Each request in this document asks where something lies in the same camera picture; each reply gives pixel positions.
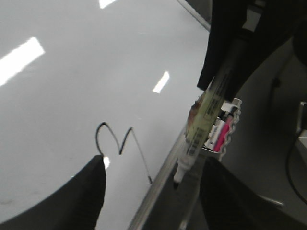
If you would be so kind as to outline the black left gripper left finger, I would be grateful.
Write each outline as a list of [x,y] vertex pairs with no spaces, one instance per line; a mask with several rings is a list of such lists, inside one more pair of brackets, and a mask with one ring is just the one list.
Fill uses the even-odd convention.
[[1,223],[2,230],[94,230],[104,204],[106,170],[94,156],[49,197]]

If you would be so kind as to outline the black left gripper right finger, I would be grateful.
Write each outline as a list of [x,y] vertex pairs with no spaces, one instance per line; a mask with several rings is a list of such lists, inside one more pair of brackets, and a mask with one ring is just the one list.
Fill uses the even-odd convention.
[[205,160],[202,209],[211,230],[305,230],[306,224],[256,195],[217,159]]

